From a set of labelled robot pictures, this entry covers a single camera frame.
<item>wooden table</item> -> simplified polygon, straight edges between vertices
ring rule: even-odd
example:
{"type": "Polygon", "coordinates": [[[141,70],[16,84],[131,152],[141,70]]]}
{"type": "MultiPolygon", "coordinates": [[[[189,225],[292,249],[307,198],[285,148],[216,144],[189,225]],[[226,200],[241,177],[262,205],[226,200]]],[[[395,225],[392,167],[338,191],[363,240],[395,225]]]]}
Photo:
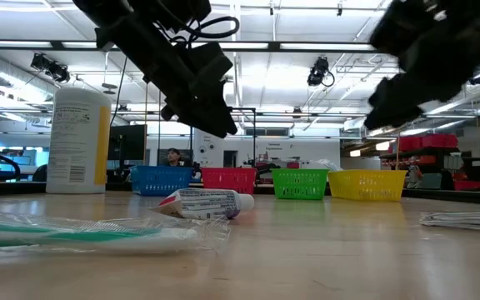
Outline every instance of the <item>wooden table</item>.
{"type": "MultiPolygon", "coordinates": [[[[5,212],[94,220],[142,216],[157,201],[129,192],[0,198],[5,212]]],[[[420,212],[440,211],[480,205],[257,196],[221,254],[0,252],[0,299],[480,299],[480,232],[418,225],[420,212]]]]}

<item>red storage container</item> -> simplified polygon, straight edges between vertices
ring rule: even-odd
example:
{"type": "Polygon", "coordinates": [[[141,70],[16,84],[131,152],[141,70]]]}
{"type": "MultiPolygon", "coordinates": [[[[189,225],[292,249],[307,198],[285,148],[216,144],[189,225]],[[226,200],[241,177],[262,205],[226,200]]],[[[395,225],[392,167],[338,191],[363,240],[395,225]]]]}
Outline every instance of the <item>red storage container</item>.
{"type": "Polygon", "coordinates": [[[203,187],[232,189],[253,195],[256,173],[251,167],[203,167],[203,187]]]}
{"type": "Polygon", "coordinates": [[[422,137],[423,147],[456,148],[458,139],[453,134],[429,134],[422,137]]]}
{"type": "Polygon", "coordinates": [[[299,168],[299,162],[289,162],[287,163],[287,168],[299,168]]]}
{"type": "Polygon", "coordinates": [[[421,147],[422,147],[421,137],[400,137],[399,138],[399,151],[401,152],[418,150],[421,147]]]}
{"type": "Polygon", "coordinates": [[[464,181],[455,181],[453,182],[455,184],[455,191],[467,191],[467,190],[475,190],[480,188],[480,182],[475,182],[475,181],[469,181],[469,180],[464,180],[464,181]]]}

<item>computer monitor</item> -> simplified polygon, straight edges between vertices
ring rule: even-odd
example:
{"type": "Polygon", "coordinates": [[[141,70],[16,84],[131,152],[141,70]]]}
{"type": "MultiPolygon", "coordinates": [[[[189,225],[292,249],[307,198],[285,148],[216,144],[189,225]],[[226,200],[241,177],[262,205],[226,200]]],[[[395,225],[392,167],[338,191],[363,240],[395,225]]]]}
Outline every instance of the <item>computer monitor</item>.
{"type": "Polygon", "coordinates": [[[128,175],[126,160],[146,159],[146,141],[148,129],[146,125],[116,126],[110,128],[108,142],[109,161],[118,161],[118,168],[108,174],[109,182],[124,181],[128,175]]]}

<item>plastic bottle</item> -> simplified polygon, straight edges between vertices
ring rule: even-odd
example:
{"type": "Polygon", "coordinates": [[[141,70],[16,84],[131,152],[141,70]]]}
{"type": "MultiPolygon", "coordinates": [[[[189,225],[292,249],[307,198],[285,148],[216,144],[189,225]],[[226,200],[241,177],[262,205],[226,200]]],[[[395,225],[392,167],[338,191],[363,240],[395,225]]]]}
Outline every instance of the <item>plastic bottle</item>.
{"type": "Polygon", "coordinates": [[[254,206],[253,196],[233,190],[183,188],[175,191],[152,210],[182,218],[235,218],[240,212],[252,210],[254,206]]]}
{"type": "Polygon", "coordinates": [[[105,193],[110,99],[81,88],[55,92],[48,193],[105,193]]]}

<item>plastic basket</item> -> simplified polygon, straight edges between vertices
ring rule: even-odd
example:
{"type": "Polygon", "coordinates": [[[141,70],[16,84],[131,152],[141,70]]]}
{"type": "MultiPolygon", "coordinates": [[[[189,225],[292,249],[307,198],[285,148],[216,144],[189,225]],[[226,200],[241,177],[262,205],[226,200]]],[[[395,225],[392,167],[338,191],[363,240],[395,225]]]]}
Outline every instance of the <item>plastic basket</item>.
{"type": "Polygon", "coordinates": [[[188,188],[191,167],[131,167],[132,191],[142,196],[167,196],[188,188]]]}
{"type": "Polygon", "coordinates": [[[329,173],[335,198],[399,201],[407,171],[347,170],[329,173]]]}
{"type": "Polygon", "coordinates": [[[278,199],[321,200],[327,169],[273,169],[273,188],[278,199]]]}
{"type": "Polygon", "coordinates": [[[204,188],[232,189],[253,195],[257,173],[254,168],[203,167],[201,170],[204,188]]]}

